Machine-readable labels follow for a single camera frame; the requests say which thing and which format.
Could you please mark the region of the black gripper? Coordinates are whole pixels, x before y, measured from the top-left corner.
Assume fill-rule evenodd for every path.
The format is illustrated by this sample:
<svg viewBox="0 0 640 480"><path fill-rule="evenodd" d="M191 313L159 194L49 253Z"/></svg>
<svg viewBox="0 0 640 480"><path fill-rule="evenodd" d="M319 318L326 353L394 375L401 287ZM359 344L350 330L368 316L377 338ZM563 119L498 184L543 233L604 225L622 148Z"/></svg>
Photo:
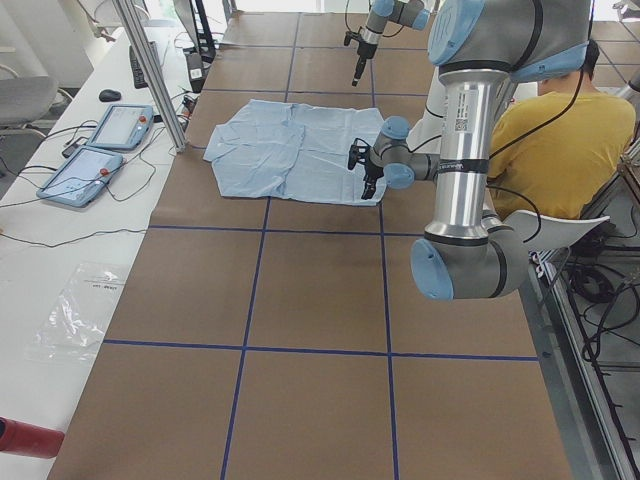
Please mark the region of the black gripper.
<svg viewBox="0 0 640 480"><path fill-rule="evenodd" d="M364 188L361 195L362 200L380 201L382 199L382 186L376 183L378 179L384 176L383 168L376 165L371 160L371 153L364 153L362 156L362 164L365 168Z"/></svg>
<svg viewBox="0 0 640 480"><path fill-rule="evenodd" d="M376 53L376 45L368 42L361 41L359 43L357 54L358 54L358 62L355 68L354 76L351 82L353 87L356 87L359 84L361 79L363 68L366 66L366 63L371 60Z"/></svg>

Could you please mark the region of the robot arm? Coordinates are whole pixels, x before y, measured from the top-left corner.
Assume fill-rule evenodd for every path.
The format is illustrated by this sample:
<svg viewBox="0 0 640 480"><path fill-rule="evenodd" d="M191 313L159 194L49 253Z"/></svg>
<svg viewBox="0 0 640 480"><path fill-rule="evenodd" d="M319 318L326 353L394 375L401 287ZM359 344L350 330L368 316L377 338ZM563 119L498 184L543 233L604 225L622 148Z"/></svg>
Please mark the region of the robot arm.
<svg viewBox="0 0 640 480"><path fill-rule="evenodd" d="M423 30L434 11L432 5L423 1L376 0L372 3L366 22L357 31L351 30L346 22L344 45L357 44L358 59L351 85L356 87L369 60L372 60L388 23L401 28Z"/></svg>
<svg viewBox="0 0 640 480"><path fill-rule="evenodd" d="M586 1L447 1L430 14L419 1L378 1L353 34L359 63L388 23L428 28L428 57L444 89L442 127L387 119L372 143L353 142L350 166L364 169L365 198L379 179L392 188L436 185L433 218L411 250L417 288L434 300L503 296L527 273L525 240L485 201L492 131L520 83L578 69L590 33Z"/></svg>

